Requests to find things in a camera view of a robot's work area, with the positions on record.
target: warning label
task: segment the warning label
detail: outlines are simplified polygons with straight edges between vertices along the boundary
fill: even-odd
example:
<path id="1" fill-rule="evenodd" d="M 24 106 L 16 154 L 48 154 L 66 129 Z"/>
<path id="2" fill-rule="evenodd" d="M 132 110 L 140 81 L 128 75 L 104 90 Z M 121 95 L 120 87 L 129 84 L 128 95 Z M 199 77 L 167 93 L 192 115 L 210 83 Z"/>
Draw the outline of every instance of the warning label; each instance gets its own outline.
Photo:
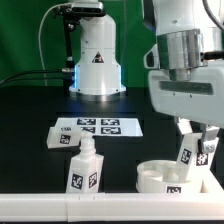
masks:
<path id="1" fill-rule="evenodd" d="M 104 63 L 103 58 L 100 54 L 100 52 L 98 52 L 95 56 L 95 58 L 92 61 L 93 63 Z"/>

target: cable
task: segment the cable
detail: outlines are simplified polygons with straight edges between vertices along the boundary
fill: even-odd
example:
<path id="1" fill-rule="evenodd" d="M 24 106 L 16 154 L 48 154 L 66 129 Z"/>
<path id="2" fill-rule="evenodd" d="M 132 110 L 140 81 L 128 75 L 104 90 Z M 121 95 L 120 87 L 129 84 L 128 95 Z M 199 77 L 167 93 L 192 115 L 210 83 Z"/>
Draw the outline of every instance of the cable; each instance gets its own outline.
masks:
<path id="1" fill-rule="evenodd" d="M 4 83 L 0 83 L 0 87 L 2 85 L 5 85 L 10 82 L 15 82 L 15 81 L 36 81 L 36 80 L 67 80 L 64 76 L 62 77 L 50 77 L 50 78 L 27 78 L 27 79 L 11 79 L 7 80 Z"/>
<path id="2" fill-rule="evenodd" d="M 127 45 L 127 3 L 126 0 L 123 0 L 124 5 L 124 39 L 123 39 L 123 49 L 122 49 L 122 55 L 121 55 L 121 66 L 123 66 L 124 63 L 124 55 L 126 51 L 126 45 Z"/>
<path id="3" fill-rule="evenodd" d="M 51 8 L 49 8 L 47 10 L 47 12 L 44 14 L 42 20 L 41 20 L 41 23 L 40 23 L 40 27 L 39 27 L 39 32 L 38 32 L 38 47 L 39 47 L 39 53 L 40 53 L 40 60 L 41 60 L 41 65 L 42 65 L 42 69 L 45 70 L 45 63 L 44 63 L 44 57 L 43 57 L 43 52 L 42 52 L 42 46 L 41 46 L 41 34 L 42 34 L 42 29 L 43 29 L 43 25 L 44 25 L 44 22 L 46 20 L 46 17 L 48 16 L 48 14 L 50 13 L 51 10 L 55 9 L 55 8 L 58 8 L 58 7 L 61 7 L 61 6 L 66 6 L 66 5 L 71 5 L 72 3 L 64 3 L 64 4 L 58 4 L 58 5 L 55 5 Z"/>
<path id="4" fill-rule="evenodd" d="M 214 14 L 212 13 L 207 0 L 202 0 L 205 11 L 207 12 L 209 18 L 215 23 L 215 25 L 224 32 L 224 26 L 215 18 Z"/>
<path id="5" fill-rule="evenodd" d="M 201 54 L 202 60 L 224 59 L 224 51 L 211 51 Z"/>
<path id="6" fill-rule="evenodd" d="M 16 77 L 23 76 L 23 75 L 30 75 L 30 74 L 46 74 L 46 73 L 62 73 L 61 69 L 55 69 L 55 70 L 32 70 L 32 71 L 25 71 L 21 72 L 15 75 L 11 75 L 6 79 L 3 79 L 0 81 L 0 85 L 4 84 L 7 81 L 10 81 L 12 79 L 15 79 Z"/>

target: white container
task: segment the white container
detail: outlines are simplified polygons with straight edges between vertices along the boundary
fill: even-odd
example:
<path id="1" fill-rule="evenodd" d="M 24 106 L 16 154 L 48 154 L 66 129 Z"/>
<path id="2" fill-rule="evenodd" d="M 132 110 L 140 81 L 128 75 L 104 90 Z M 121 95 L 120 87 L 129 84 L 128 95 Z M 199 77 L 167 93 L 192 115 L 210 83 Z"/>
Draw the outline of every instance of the white container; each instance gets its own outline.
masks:
<path id="1" fill-rule="evenodd" d="M 137 167 L 136 188 L 139 193 L 200 193 L 202 178 L 179 181 L 174 173 L 176 162 L 153 160 Z"/>
<path id="2" fill-rule="evenodd" d="M 83 138 L 80 149 L 71 159 L 66 193 L 97 193 L 104 157 L 95 154 L 93 138 Z"/>
<path id="3" fill-rule="evenodd" d="M 64 148 L 79 145 L 82 129 L 78 126 L 51 127 L 47 137 L 47 147 Z"/>

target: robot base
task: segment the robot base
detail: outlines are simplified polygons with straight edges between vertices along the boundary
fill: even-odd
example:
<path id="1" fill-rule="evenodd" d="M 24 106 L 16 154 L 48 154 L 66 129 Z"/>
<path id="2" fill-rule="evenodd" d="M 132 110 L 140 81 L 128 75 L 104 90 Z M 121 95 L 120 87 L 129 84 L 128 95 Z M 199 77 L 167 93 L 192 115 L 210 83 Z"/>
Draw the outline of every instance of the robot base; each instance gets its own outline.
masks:
<path id="1" fill-rule="evenodd" d="M 84 101 L 91 101 L 91 102 L 106 102 L 106 101 L 118 100 L 126 96 L 125 87 L 122 87 L 122 89 L 117 93 L 102 94 L 102 95 L 79 93 L 77 91 L 74 91 L 74 88 L 72 87 L 70 87 L 69 90 L 70 90 L 71 97 L 84 100 Z"/>

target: green wall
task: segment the green wall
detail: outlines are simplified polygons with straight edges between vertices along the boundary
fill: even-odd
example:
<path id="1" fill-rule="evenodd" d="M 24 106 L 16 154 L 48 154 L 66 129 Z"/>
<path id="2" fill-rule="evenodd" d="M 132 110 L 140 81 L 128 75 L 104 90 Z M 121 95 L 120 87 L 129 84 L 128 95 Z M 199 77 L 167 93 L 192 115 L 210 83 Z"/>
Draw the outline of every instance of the green wall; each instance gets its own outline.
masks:
<path id="1" fill-rule="evenodd" d="M 63 0 L 1 0 L 0 7 L 0 79 L 24 70 L 41 69 L 38 52 L 38 29 L 44 13 Z M 147 86 L 148 70 L 143 56 L 155 42 L 154 34 L 142 23 L 141 0 L 126 0 L 127 26 L 124 19 L 124 1 L 102 1 L 107 13 L 117 24 L 116 58 L 122 63 L 122 83 L 127 87 Z M 80 57 L 80 28 L 72 33 L 73 54 Z M 49 15 L 42 32 L 42 46 L 47 69 L 65 65 L 65 41 L 62 19 Z M 44 85 L 43 81 L 15 82 L 18 85 Z M 61 82 L 50 81 L 50 85 Z"/>

